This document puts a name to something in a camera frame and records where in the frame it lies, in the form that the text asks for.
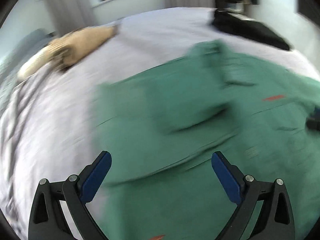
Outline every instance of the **white bed sheet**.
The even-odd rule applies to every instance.
[[[0,207],[21,238],[27,238],[31,205],[39,180],[65,180],[71,174],[78,174],[99,154],[92,147],[91,106],[95,85],[128,78],[184,55],[196,43],[216,39],[222,39],[235,52],[273,61],[320,81],[319,72],[296,50],[287,52],[215,30],[209,25],[211,11],[208,8],[170,8],[125,18],[119,35],[66,73],[49,73],[28,107],[17,116],[16,127],[11,127],[11,139],[17,147],[12,151],[1,148],[0,169],[6,172],[0,176],[3,193]],[[27,81],[18,101],[25,101],[30,87],[41,82],[49,68],[50,64],[44,66]],[[5,144],[9,128],[4,129]],[[105,193],[99,191],[87,205],[98,220],[103,201],[106,201]],[[70,215],[66,214],[74,236],[81,239]]]

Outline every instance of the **bed sheet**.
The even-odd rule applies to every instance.
[[[233,51],[273,61],[320,81],[319,72],[298,51],[282,51],[210,26],[212,9],[170,8],[122,20],[119,34],[65,73],[47,64],[12,95],[1,119],[0,207],[22,239],[27,239],[38,182],[65,180],[99,154],[94,151],[91,114],[95,86],[116,82],[184,55],[194,44],[222,39]],[[87,204],[100,220],[107,192]],[[81,239],[63,202],[70,229]]]

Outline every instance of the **metal pin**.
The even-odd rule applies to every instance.
[[[283,185],[283,180],[282,179],[277,179],[277,183],[279,184],[279,185]]]
[[[245,180],[249,181],[249,182],[253,182],[254,177],[252,177],[251,175],[247,175],[247,176],[245,176]]]
[[[41,180],[39,181],[39,184],[40,184],[40,185],[43,185],[43,184],[45,184],[46,182],[47,182],[46,179],[41,179]]]
[[[77,178],[78,178],[77,175],[71,175],[71,176],[69,177],[69,181],[76,181]]]

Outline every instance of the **green shirt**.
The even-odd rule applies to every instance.
[[[305,129],[317,81],[213,41],[102,84],[97,99],[97,151],[112,155],[98,224],[110,240],[214,239],[236,207],[212,170],[217,150],[258,180],[284,180],[297,239],[319,217],[320,133]]]

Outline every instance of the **blue pad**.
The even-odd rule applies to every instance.
[[[93,200],[105,176],[111,168],[111,163],[111,154],[105,151],[104,156],[100,159],[82,185],[80,200],[83,204]]]
[[[240,185],[217,153],[212,154],[211,165],[230,201],[237,205],[241,204]]]

